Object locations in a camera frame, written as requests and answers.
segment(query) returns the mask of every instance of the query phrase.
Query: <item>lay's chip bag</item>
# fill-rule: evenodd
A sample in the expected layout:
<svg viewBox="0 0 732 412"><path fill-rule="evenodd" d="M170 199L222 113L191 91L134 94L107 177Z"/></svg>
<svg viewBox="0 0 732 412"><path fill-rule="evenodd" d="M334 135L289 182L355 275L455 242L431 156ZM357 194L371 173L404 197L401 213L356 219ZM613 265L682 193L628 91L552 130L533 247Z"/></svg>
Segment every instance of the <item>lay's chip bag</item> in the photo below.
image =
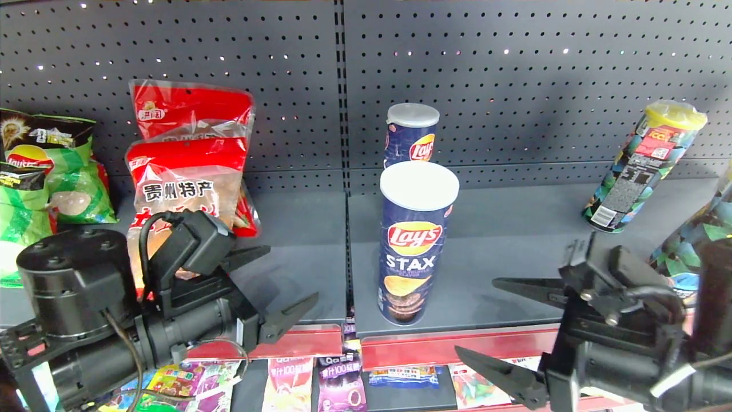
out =
<svg viewBox="0 0 732 412"><path fill-rule="evenodd" d="M14 166L50 167L46 187L59 223L116 223L108 189L92 161L94 121L0 109L4 159Z"/></svg>
<svg viewBox="0 0 732 412"><path fill-rule="evenodd" d="M378 308L389 322L411 325L424 312L460 182L444 166L407 161L387 167L380 187Z"/></svg>
<svg viewBox="0 0 732 412"><path fill-rule="evenodd" d="M0 287L23 287L15 259L55 231L47 209L47 171L0 163Z"/></svg>

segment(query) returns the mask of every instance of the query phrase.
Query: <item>colorful chip can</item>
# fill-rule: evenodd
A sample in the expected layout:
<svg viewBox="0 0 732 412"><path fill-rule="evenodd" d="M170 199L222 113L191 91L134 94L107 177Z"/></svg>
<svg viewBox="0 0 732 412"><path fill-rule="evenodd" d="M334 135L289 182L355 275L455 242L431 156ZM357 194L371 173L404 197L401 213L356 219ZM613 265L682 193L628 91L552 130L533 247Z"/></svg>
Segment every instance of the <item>colorful chip can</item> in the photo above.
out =
<svg viewBox="0 0 732 412"><path fill-rule="evenodd" d="M582 211L587 222L603 232L622 232L706 121L706 114L690 104L658 100L648 105Z"/></svg>
<svg viewBox="0 0 732 412"><path fill-rule="evenodd" d="M656 272L686 306L695 306L702 274L702 250L710 243L732 238L732 161L720 177L712 200L684 222L649 258Z"/></svg>
<svg viewBox="0 0 732 412"><path fill-rule="evenodd" d="M424 313L460 182L436 163L402 162L381 173L380 186L378 308L389 322L412 325Z"/></svg>
<svg viewBox="0 0 732 412"><path fill-rule="evenodd" d="M430 161L435 146L437 109L419 103L399 103L389 108L386 123L384 168L405 161Z"/></svg>

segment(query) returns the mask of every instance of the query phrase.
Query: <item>red snack bag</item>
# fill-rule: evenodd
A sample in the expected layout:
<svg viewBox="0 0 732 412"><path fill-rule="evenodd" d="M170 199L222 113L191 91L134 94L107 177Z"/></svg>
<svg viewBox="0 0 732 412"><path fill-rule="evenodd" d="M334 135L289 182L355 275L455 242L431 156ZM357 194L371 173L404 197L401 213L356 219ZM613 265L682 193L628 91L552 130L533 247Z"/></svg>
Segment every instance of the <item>red snack bag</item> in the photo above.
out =
<svg viewBox="0 0 732 412"><path fill-rule="evenodd" d="M130 94L145 140L236 138L244 139L249 149L255 106L247 92L209 84L133 80ZM259 233L259 219L243 181L233 231L243 238Z"/></svg>
<svg viewBox="0 0 732 412"><path fill-rule="evenodd" d="M127 232L127 249L138 293L144 287L138 242L147 219L166 210L203 210L231 228L246 158L241 139L139 141L130 147L127 165L137 215ZM149 256L168 238L169 227L163 221L153 225ZM197 274L179 271L176 276L189 279Z"/></svg>

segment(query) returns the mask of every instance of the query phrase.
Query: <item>white can lid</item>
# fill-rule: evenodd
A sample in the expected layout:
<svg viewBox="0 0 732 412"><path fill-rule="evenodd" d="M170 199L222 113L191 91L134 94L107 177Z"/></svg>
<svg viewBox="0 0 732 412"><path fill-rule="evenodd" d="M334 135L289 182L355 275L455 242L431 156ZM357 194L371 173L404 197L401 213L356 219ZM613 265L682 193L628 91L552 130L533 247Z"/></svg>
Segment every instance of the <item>white can lid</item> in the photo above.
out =
<svg viewBox="0 0 732 412"><path fill-rule="evenodd" d="M381 173L381 193L405 209L431 212L452 205L460 190L455 173L437 163L406 161L392 164Z"/></svg>
<svg viewBox="0 0 732 412"><path fill-rule="evenodd" d="M405 128L428 128L440 121L436 108L419 103L399 103L389 108L386 123L396 123Z"/></svg>

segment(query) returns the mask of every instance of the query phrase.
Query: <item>stax text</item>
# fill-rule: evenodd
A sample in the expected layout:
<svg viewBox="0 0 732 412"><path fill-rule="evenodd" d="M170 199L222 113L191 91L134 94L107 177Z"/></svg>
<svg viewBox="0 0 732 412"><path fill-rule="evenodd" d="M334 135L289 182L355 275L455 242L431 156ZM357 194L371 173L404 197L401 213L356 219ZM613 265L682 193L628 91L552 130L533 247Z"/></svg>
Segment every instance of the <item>stax text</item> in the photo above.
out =
<svg viewBox="0 0 732 412"><path fill-rule="evenodd" d="M436 259L437 255L407 259L387 254L386 265L390 268L398 269L399 271L423 271L427 268L434 268Z"/></svg>

